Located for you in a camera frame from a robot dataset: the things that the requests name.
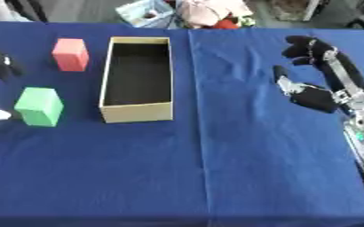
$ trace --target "gray floor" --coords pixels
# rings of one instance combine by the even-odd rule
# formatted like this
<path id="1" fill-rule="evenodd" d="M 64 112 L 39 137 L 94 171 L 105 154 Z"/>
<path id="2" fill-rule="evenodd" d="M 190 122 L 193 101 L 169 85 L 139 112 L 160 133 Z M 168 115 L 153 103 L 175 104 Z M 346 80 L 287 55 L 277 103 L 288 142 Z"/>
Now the gray floor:
<path id="1" fill-rule="evenodd" d="M 115 7 L 134 0 L 43 0 L 44 10 L 53 22 L 118 22 Z M 358 0 L 332 0 L 319 16 L 310 22 L 278 21 L 267 0 L 246 0 L 255 12 L 260 27 L 342 28 L 356 16 Z"/>

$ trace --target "table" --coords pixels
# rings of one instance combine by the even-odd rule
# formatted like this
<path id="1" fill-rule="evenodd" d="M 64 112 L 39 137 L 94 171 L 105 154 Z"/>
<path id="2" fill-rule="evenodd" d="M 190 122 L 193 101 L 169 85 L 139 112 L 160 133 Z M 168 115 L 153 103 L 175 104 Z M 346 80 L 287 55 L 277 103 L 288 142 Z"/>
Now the table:
<path id="1" fill-rule="evenodd" d="M 364 186 L 336 115 L 291 105 L 271 82 L 273 64 L 288 66 L 281 50 L 291 34 L 337 43 L 364 68 L 364 44 L 352 46 L 364 32 L 0 22 L 0 50 L 27 71 L 0 82 L 0 107 L 12 108 L 25 86 L 56 89 L 66 107 L 54 129 L 0 123 L 0 217 L 49 226 L 364 223 Z M 170 37 L 175 121 L 101 122 L 112 35 Z M 86 72 L 56 68 L 59 37 L 84 39 Z M 322 83 L 309 67 L 289 69 Z"/>

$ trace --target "hand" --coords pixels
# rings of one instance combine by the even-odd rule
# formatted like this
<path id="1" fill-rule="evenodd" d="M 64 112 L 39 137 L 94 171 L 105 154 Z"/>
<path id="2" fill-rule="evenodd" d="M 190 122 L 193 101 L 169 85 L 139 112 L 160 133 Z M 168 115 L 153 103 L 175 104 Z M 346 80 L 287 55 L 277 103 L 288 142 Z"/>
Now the hand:
<path id="1" fill-rule="evenodd" d="M 295 66 L 313 65 L 324 74 L 328 86 L 334 92 L 344 89 L 344 85 L 323 59 L 324 53 L 335 50 L 335 47 L 320 39 L 301 35 L 288 36 L 286 41 L 292 45 L 282 55 L 288 59 L 293 59 L 292 63 Z M 356 86 L 364 89 L 364 78 L 351 60 L 340 51 L 337 53 L 336 58 L 341 62 Z"/>

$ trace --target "pink cloth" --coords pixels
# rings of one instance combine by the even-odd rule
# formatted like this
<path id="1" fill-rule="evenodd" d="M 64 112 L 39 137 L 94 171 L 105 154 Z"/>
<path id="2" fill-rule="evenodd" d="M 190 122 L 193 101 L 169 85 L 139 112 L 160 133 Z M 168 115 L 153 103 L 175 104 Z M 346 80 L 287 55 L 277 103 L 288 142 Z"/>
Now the pink cloth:
<path id="1" fill-rule="evenodd" d="M 52 55 L 62 71 L 84 71 L 89 60 L 88 51 L 82 39 L 59 39 Z"/>
<path id="2" fill-rule="evenodd" d="M 178 13 L 194 27 L 214 26 L 230 13 L 235 17 L 252 15 L 242 0 L 180 0 Z"/>

